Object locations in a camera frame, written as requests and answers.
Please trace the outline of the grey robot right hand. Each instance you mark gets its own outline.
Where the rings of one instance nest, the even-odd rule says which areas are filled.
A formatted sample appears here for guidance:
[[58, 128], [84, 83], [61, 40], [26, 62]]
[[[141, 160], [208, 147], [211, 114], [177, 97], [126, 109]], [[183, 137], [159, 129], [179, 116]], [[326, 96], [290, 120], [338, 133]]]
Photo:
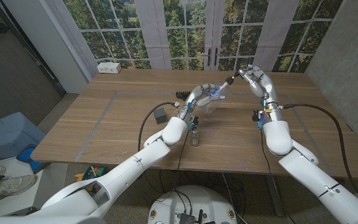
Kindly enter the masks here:
[[251, 92], [262, 100], [262, 106], [269, 120], [283, 121], [272, 79], [256, 65], [248, 65], [246, 69], [240, 68], [237, 73], [249, 84]]

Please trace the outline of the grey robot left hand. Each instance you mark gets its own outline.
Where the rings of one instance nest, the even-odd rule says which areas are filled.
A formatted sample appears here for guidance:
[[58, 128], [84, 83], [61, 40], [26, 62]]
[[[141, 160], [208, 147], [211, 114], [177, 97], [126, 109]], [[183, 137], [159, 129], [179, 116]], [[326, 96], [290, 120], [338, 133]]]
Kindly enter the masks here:
[[212, 113], [226, 98], [223, 89], [223, 86], [207, 83], [196, 86], [192, 91], [177, 92], [177, 98], [184, 101], [183, 106], [180, 106], [179, 102], [174, 103], [177, 117], [188, 125], [188, 129], [191, 129], [196, 119], [192, 112], [199, 107], [207, 114]]

